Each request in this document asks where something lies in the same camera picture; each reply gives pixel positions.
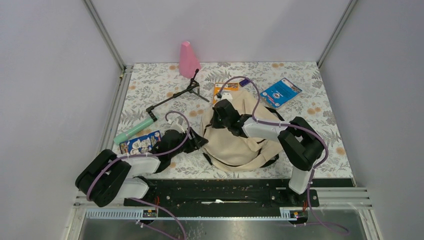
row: blue booklet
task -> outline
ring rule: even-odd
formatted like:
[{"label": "blue booklet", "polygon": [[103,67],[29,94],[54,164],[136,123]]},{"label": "blue booklet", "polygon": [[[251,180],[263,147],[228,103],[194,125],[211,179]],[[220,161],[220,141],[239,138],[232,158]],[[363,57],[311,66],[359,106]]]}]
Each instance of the blue booklet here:
[{"label": "blue booklet", "polygon": [[302,90],[287,78],[281,79],[260,93],[261,97],[273,108],[278,109],[290,99],[300,94]]}]

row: beige cloth bag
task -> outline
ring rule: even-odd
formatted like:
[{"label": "beige cloth bag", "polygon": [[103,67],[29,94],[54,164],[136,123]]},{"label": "beige cloth bag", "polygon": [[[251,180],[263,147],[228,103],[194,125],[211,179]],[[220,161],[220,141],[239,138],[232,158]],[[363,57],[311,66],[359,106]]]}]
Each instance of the beige cloth bag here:
[{"label": "beige cloth bag", "polygon": [[[231,91],[233,107],[241,114],[252,114],[257,102],[249,92],[242,89]],[[283,150],[279,142],[257,137],[234,136],[228,129],[212,128],[210,125],[214,111],[208,109],[201,118],[201,134],[209,143],[202,147],[203,152],[210,157],[208,161],[217,168],[226,172],[239,172],[258,169],[269,160],[272,164],[278,159],[278,154]],[[255,116],[261,120],[275,120],[279,118],[272,114],[263,105],[257,107]]]}]

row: floral tablecloth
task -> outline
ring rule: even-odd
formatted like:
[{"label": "floral tablecloth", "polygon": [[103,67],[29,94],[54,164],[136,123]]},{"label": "floral tablecloth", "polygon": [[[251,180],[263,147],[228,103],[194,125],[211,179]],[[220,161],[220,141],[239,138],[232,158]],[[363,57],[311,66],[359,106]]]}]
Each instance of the floral tablecloth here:
[{"label": "floral tablecloth", "polygon": [[[142,122],[149,115],[146,108],[169,98],[173,93],[184,90],[190,80],[180,75],[177,63],[138,63],[125,97],[117,134],[125,132]],[[329,158],[316,169],[316,178],[351,178],[352,170],[340,137],[336,120],[327,98],[320,72],[315,62],[211,62],[202,63],[196,80],[200,84],[198,96],[185,93],[155,108],[158,121],[135,137],[160,130],[163,134],[169,128],[165,114],[170,110],[184,113],[195,131],[200,130],[201,116],[211,108],[215,83],[221,83],[234,76],[251,78],[262,91],[282,78],[289,79],[302,89],[302,93],[278,109],[286,120],[296,116],[305,118],[318,132],[329,147]],[[245,88],[256,94],[251,84]],[[120,153],[119,146],[113,151]],[[171,165],[161,173],[146,174],[148,178],[214,179],[214,178],[289,178],[292,165],[287,156],[280,153],[276,163],[265,168],[245,172],[224,172],[210,165],[201,151],[190,154],[180,153],[172,159]]]}]

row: pink cone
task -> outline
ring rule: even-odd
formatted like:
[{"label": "pink cone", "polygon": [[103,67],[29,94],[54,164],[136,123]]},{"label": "pink cone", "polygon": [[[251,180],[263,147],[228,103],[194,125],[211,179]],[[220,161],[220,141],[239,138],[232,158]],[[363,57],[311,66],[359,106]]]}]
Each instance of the pink cone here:
[{"label": "pink cone", "polygon": [[179,52],[179,73],[191,79],[195,75],[196,69],[200,70],[200,62],[193,51],[190,42],[183,41]]}]

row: white wall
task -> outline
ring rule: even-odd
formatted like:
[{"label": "white wall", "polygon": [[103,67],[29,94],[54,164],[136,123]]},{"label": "white wall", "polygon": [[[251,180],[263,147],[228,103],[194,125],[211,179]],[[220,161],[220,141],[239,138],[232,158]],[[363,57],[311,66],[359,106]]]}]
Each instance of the white wall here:
[{"label": "white wall", "polygon": [[119,70],[81,0],[0,4],[0,239],[57,240]]},{"label": "white wall", "polygon": [[424,1],[361,0],[321,68],[385,240],[422,239]]},{"label": "white wall", "polygon": [[127,64],[317,61],[349,0],[93,0]]}]

